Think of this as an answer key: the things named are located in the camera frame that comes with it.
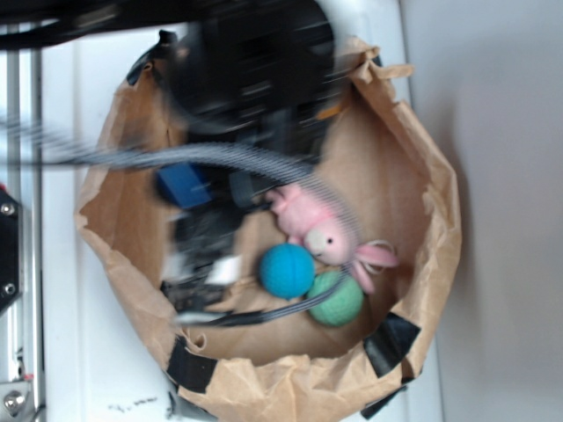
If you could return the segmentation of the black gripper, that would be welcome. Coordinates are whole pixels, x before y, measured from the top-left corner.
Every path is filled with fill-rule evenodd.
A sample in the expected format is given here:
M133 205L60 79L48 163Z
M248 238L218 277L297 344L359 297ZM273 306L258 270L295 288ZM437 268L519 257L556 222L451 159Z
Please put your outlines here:
M170 164L159 168L160 198L180 209L172 219L173 259L178 275L164 276L161 291L178 311L202 311L222 299L229 280L212 272L235 258L234 237L252 212L269 209L264 199L276 181L224 165Z

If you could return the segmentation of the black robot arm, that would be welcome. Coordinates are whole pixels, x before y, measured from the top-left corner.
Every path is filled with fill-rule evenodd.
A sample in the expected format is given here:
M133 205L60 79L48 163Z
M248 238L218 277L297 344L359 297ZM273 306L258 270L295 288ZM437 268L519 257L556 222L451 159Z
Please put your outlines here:
M88 35L184 23L178 38L162 33L128 72L162 61L157 87L195 142L158 152L80 149L39 123L3 117L1 125L64 152L60 165L155 172L161 197L194 209L195 222L235 227L227 213L247 211L251 183L307 181L308 152L325 131L321 111L340 89L339 35L316 1L4 1L5 25L26 32L1 38L4 51L42 49Z

